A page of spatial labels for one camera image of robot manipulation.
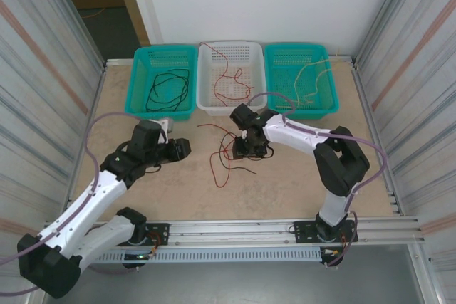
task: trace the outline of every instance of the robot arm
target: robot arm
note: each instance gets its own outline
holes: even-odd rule
[[[26,234],[22,237],[18,242],[18,252],[55,234],[19,258],[19,270],[24,278],[54,298],[60,298],[102,252],[125,241],[139,243],[144,239],[146,218],[130,208],[120,210],[102,227],[89,230],[117,198],[145,175],[148,167],[159,167],[188,156],[191,152],[188,140],[168,139],[170,124],[169,120],[141,120],[135,126],[131,140],[122,143],[105,158],[95,189],[93,180],[71,206],[38,236]],[[59,228],[75,213],[73,220]]]
[[[322,137],[319,133],[351,135],[350,131],[344,127],[334,131],[318,129],[287,120],[295,127],[316,132],[305,133],[286,125],[278,112],[264,110],[258,114],[245,104],[238,106],[230,118],[242,130],[242,136],[237,137],[233,145],[235,159],[264,157],[270,142],[314,155],[321,181],[327,190],[325,202],[316,216],[316,228],[322,240],[334,240],[347,217],[351,191],[364,178],[370,165],[356,142]]]

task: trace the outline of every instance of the floor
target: floor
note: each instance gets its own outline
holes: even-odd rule
[[[123,111],[131,65],[108,68],[96,115]],[[309,125],[349,127],[353,135],[370,139],[363,110],[348,63],[333,64],[340,110]],[[178,163],[165,164],[157,174],[147,174],[119,198],[102,215],[109,220],[125,206],[146,215],[149,220],[217,220],[217,219],[295,219],[313,218],[321,208],[325,189],[313,156],[306,156],[283,145],[274,145],[275,155],[260,162],[242,160],[236,166],[248,167],[257,174],[234,170],[227,185],[215,186],[209,156],[217,151],[223,132],[214,127],[197,127],[214,123],[238,132],[228,117],[210,117],[196,110],[187,122],[176,122],[170,137],[190,140],[192,153]],[[99,122],[90,136],[89,147],[99,162],[121,142],[130,139],[136,121],[128,117],[108,117]],[[370,160],[368,175],[378,170],[372,149],[364,149]],[[223,182],[227,175],[217,160],[214,172]],[[93,178],[93,165],[85,157],[76,187],[79,195]],[[392,209],[385,185],[376,179],[353,202],[359,216],[390,216]]]
[[[140,43],[126,7],[78,10],[78,12],[83,17],[88,32],[105,60],[133,58]]]
[[[338,269],[258,262],[152,264],[123,276],[86,270],[67,296],[47,303],[420,304],[419,291],[407,246],[354,246]]]

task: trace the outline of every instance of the teal plastic basket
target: teal plastic basket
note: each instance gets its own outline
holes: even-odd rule
[[[267,90],[285,95],[296,105],[296,111],[288,116],[290,119],[320,120],[329,113],[337,112],[339,102],[336,84],[324,46],[271,44],[264,49],[264,59]],[[295,80],[305,65],[295,90]],[[290,105],[284,99],[272,95],[268,97],[268,107],[280,113],[290,110]]]
[[[194,46],[137,49],[125,111],[143,119],[188,120],[196,106],[196,74]]]

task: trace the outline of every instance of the wooden work surface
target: wooden work surface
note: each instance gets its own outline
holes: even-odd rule
[[[110,66],[98,103],[96,116],[123,111],[131,66]],[[348,63],[333,64],[340,101],[340,110],[309,125],[334,129],[346,126],[353,135],[370,139],[366,120]],[[227,185],[214,184],[209,156],[219,149],[224,132],[215,127],[197,127],[214,123],[239,134],[228,117],[210,117],[196,110],[189,121],[175,122],[170,137],[190,141],[192,153],[178,163],[165,164],[157,174],[146,174],[102,215],[109,220],[117,210],[129,206],[146,215],[148,220],[216,220],[216,219],[292,219],[313,218],[323,204],[324,189],[315,160],[283,145],[271,145],[275,155],[260,162],[236,161],[234,166],[248,167],[231,171]],[[89,148],[102,162],[121,143],[130,139],[137,121],[129,117],[107,117],[95,125]],[[362,146],[371,168],[368,176],[378,170],[377,158],[371,148]],[[222,184],[227,171],[217,155],[214,170]],[[93,165],[84,157],[75,195],[79,195],[93,178]],[[359,216],[391,216],[392,209],[381,178],[360,190],[352,208]]]

